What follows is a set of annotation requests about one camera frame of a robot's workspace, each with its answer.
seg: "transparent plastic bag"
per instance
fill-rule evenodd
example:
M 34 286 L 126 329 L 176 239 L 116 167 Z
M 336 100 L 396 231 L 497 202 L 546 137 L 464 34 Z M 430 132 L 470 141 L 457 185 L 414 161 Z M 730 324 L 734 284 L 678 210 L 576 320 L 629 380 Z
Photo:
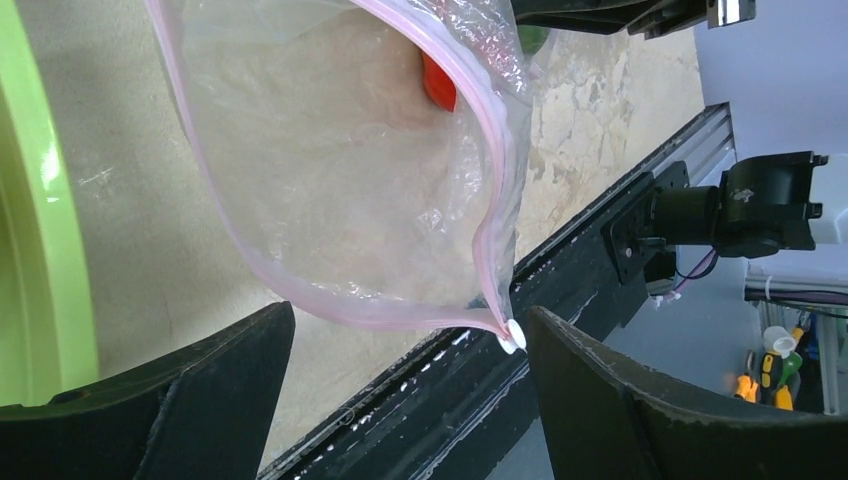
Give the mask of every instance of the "transparent plastic bag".
M 521 346 L 531 97 L 509 0 L 147 3 L 221 217 L 276 293 L 353 326 Z M 453 113 L 426 96 L 422 52 Z

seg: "white zipper slider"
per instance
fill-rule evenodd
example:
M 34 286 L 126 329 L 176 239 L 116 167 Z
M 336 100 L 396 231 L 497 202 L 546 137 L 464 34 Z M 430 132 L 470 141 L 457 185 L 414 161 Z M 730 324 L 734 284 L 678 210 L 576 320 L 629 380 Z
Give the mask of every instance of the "white zipper slider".
M 512 355 L 519 348 L 522 350 L 527 350 L 527 338 L 524 336 L 524 331 L 521 330 L 521 325 L 515 321 L 515 319 L 510 318 L 508 322 L 506 322 L 506 329 L 509 332 L 509 338 L 501 338 L 498 336 L 498 343 L 501 344 L 501 348 L 504 349 L 504 352 L 507 355 Z

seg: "green plastic tray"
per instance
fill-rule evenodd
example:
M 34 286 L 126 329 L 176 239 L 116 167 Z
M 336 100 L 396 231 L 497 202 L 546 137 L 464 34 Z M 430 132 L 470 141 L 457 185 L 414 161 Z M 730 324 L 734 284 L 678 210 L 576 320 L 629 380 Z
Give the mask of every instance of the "green plastic tray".
M 0 405 L 97 381 L 97 339 L 67 170 L 13 0 L 0 0 Z

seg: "beige tabletop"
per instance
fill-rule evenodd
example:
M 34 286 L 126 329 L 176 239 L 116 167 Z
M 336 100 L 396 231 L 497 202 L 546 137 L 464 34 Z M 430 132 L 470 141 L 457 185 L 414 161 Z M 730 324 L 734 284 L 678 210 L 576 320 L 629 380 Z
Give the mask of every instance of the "beige tabletop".
M 214 211 L 143 2 L 39 0 L 19 8 L 75 187 L 102 376 L 279 300 L 248 270 Z M 561 33 L 533 114 L 519 257 L 702 108 L 691 31 L 648 42 Z M 297 318 L 263 463 L 428 334 Z

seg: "red pepper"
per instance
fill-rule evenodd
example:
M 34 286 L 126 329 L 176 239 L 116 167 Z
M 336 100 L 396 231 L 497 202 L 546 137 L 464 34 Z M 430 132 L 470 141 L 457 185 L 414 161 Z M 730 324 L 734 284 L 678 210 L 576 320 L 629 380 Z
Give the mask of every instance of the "red pepper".
M 423 51 L 421 58 L 424 60 L 424 91 L 436 105 L 453 112 L 456 108 L 456 86 L 442 67 Z

